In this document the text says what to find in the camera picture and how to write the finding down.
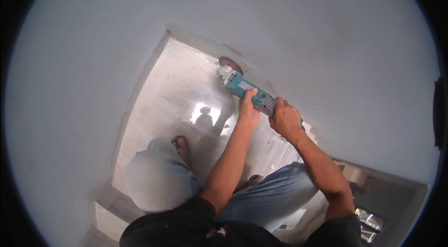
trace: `blue jeans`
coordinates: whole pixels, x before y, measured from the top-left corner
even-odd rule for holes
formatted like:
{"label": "blue jeans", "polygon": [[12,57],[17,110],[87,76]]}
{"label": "blue jeans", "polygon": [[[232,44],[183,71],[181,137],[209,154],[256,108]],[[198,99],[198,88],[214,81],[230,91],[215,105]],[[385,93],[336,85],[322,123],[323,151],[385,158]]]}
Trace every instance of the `blue jeans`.
{"label": "blue jeans", "polygon": [[[153,139],[131,160],[126,183],[131,198],[146,213],[174,209],[202,189],[174,146],[161,138]],[[317,191],[305,165],[293,162],[233,194],[216,222],[238,220],[273,232]]]}

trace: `man's right hand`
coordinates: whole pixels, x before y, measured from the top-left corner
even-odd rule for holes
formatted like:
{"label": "man's right hand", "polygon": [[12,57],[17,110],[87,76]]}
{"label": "man's right hand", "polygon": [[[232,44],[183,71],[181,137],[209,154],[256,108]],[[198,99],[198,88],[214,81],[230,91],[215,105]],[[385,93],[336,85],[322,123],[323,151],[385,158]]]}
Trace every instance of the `man's right hand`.
{"label": "man's right hand", "polygon": [[290,143],[298,142],[301,132],[300,112],[288,104],[288,101],[278,97],[274,117],[269,118],[273,130],[283,136]]}

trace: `white wall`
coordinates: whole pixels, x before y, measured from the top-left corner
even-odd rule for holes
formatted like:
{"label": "white wall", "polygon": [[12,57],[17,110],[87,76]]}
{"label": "white wall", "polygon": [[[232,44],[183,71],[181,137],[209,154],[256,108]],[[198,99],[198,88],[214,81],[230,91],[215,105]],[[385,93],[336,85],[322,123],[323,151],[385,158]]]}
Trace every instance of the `white wall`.
{"label": "white wall", "polygon": [[414,0],[36,0],[6,91],[14,177],[51,246],[87,232],[139,72],[174,29],[252,66],[315,126],[333,157],[432,184],[439,72]]}

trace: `floor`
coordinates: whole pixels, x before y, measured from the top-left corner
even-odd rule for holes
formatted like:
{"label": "floor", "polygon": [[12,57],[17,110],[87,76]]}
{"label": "floor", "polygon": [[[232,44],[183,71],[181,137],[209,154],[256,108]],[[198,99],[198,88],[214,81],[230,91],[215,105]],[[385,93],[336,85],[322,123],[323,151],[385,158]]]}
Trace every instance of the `floor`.
{"label": "floor", "polygon": [[[217,59],[170,37],[131,112],[115,168],[115,188],[129,195],[125,169],[132,157],[145,150],[153,138],[171,140],[178,135],[186,137],[192,171],[205,183],[238,118],[238,99],[224,91],[216,76],[218,67]],[[313,139],[310,126],[304,126]],[[241,182],[253,174],[266,176],[293,161],[303,162],[261,114]],[[315,203],[321,202],[322,197],[317,197]]]}

